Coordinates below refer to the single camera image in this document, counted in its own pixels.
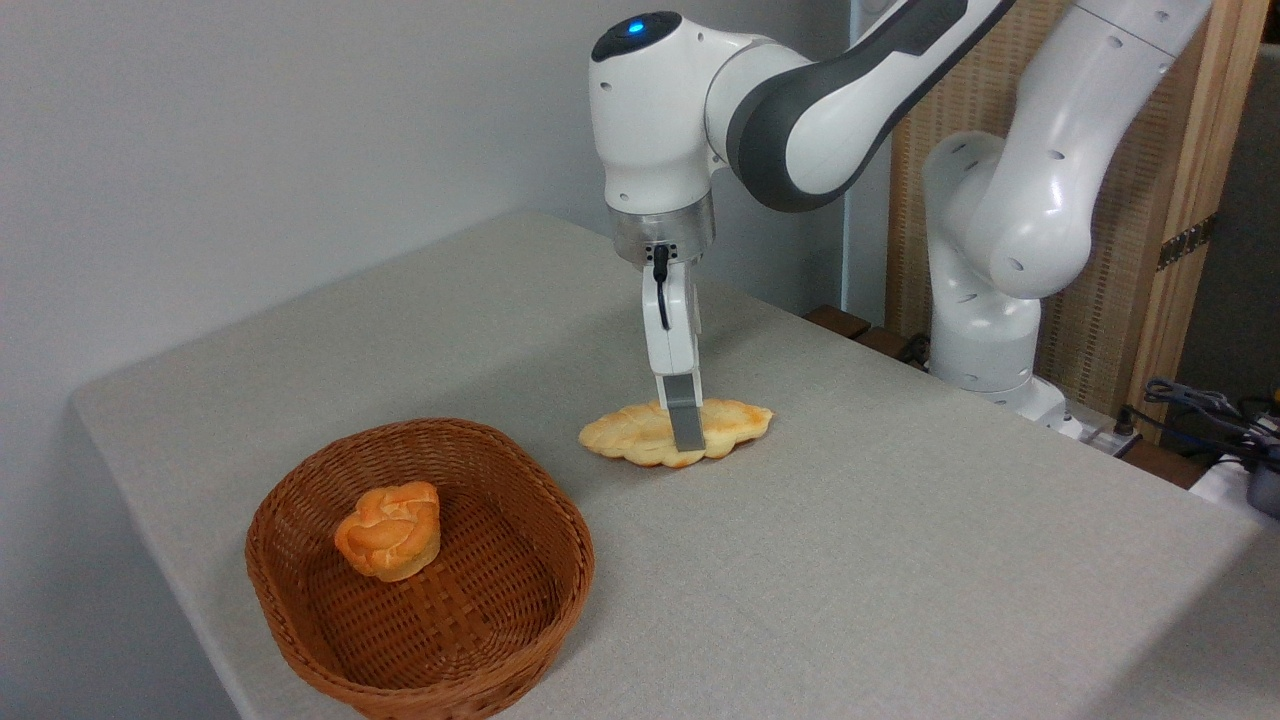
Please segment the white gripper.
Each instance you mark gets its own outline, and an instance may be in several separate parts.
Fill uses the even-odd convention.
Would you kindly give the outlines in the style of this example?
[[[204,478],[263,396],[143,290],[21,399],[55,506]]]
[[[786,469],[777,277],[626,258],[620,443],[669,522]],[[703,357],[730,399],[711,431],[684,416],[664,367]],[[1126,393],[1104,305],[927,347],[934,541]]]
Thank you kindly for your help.
[[[676,448],[704,451],[701,378],[696,372],[700,319],[692,264],[669,264],[662,284],[654,270],[654,265],[643,269],[643,318],[660,406],[668,413]]]

